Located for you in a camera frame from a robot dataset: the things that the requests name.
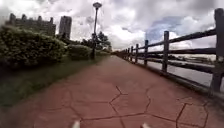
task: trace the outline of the river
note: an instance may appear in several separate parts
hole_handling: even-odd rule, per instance
[[[138,63],[143,64],[143,60],[138,60]],[[162,64],[155,63],[155,62],[148,62],[148,66],[151,66],[156,69],[162,69]],[[168,66],[167,71],[169,73],[187,78],[189,80],[196,81],[200,84],[203,84],[205,86],[210,86],[211,80],[212,80],[212,74],[199,72],[191,69],[185,69],[185,68],[179,68],[175,66]],[[221,92],[224,92],[224,79],[222,79],[222,86],[221,86]]]

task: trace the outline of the sky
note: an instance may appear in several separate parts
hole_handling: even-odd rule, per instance
[[[0,25],[9,19],[26,14],[44,20],[54,18],[57,27],[61,16],[72,17],[72,40],[88,39],[93,32],[94,2],[99,9],[97,31],[104,32],[114,50],[128,48],[144,40],[156,43],[164,31],[176,38],[215,27],[214,9],[224,8],[223,0],[0,0]],[[172,44],[170,49],[206,48],[215,46],[215,37]]]

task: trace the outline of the lamp post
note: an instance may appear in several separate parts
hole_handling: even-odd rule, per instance
[[[91,59],[94,60],[95,59],[95,49],[96,49],[96,42],[97,42],[97,35],[96,35],[96,22],[97,22],[97,14],[98,14],[98,10],[100,7],[102,7],[102,4],[99,2],[96,2],[93,4],[93,7],[96,9],[96,15],[95,15],[95,23],[94,23],[94,31],[93,31],[93,48],[92,48],[92,52],[91,52]]]

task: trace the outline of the green shrub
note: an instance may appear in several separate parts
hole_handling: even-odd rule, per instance
[[[9,26],[0,29],[0,60],[18,68],[60,61],[64,43],[49,36]]]
[[[68,45],[68,56],[72,60],[89,59],[91,49],[84,45]]]
[[[109,53],[100,51],[100,50],[96,50],[96,56],[106,56],[106,55],[109,55]]]

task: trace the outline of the red paved path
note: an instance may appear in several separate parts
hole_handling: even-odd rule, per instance
[[[224,128],[204,97],[152,72],[109,57],[13,107],[2,128]]]

